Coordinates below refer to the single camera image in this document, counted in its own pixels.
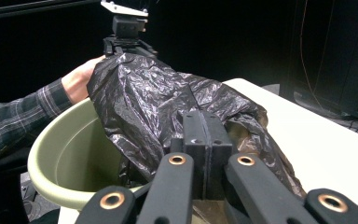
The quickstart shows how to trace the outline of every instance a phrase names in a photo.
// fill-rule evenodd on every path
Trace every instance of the human hand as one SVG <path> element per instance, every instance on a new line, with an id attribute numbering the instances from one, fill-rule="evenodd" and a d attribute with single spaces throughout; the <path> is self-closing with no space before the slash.
<path id="1" fill-rule="evenodd" d="M 63 88 L 72 104 L 77 104 L 89 95 L 87 93 L 87 83 L 90 80 L 95 65 L 104 58 L 104 56 L 101 56 L 91 59 L 61 79 Z"/>

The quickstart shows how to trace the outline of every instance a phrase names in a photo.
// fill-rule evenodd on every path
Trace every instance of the plaid shirt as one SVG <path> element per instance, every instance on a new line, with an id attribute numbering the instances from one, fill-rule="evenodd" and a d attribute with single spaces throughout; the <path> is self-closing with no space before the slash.
<path id="1" fill-rule="evenodd" d="M 24 98 L 0 104 L 0 157 L 30 146 L 71 105 L 60 79 Z"/>

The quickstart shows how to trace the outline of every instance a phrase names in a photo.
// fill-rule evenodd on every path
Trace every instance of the plastic bucket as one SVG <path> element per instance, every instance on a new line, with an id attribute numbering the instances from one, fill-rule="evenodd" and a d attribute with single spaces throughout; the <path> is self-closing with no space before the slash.
<path id="1" fill-rule="evenodd" d="M 120 159 L 88 98 L 59 115 L 37 137 L 28 172 L 47 200 L 81 210 L 96 191 L 117 185 Z"/>

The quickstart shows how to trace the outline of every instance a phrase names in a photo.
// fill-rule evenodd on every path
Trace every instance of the garbage bag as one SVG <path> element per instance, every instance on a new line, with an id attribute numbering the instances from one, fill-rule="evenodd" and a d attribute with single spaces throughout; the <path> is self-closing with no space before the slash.
<path id="1" fill-rule="evenodd" d="M 258 155 L 288 189 L 305 195 L 267 131 L 266 109 L 224 83 L 124 53 L 97 64 L 88 92 L 106 136 L 148 181 L 171 139 L 183 137 L 183 115 L 204 109 L 220 118 L 239 151 Z"/>

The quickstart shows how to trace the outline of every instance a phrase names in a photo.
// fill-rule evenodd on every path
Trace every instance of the table surface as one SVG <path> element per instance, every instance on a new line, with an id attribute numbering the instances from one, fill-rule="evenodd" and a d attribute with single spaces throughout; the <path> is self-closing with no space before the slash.
<path id="1" fill-rule="evenodd" d="M 244 79 L 225 83 L 267 109 L 268 132 L 306 192 L 332 189 L 358 204 L 358 133 Z M 62 208 L 59 223 L 73 223 L 77 214 Z"/>

